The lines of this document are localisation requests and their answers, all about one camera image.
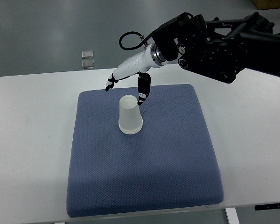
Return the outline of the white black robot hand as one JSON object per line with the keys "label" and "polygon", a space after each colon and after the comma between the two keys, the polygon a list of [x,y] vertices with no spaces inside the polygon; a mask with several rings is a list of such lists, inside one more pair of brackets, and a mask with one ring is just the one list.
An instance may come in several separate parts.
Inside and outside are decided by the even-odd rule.
{"label": "white black robot hand", "polygon": [[150,44],[145,51],[126,59],[107,79],[105,90],[109,91],[119,80],[138,75],[138,105],[148,98],[151,87],[151,77],[147,73],[150,68],[160,68],[168,62],[155,43]]}

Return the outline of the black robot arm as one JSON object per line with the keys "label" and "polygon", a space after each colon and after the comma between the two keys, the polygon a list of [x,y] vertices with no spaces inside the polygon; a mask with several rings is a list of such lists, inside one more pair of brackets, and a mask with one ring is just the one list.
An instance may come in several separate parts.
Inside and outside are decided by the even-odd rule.
{"label": "black robot arm", "polygon": [[190,13],[171,19],[151,33],[167,61],[223,83],[245,68],[280,77],[280,33],[272,22],[253,13],[241,20],[205,21]]}

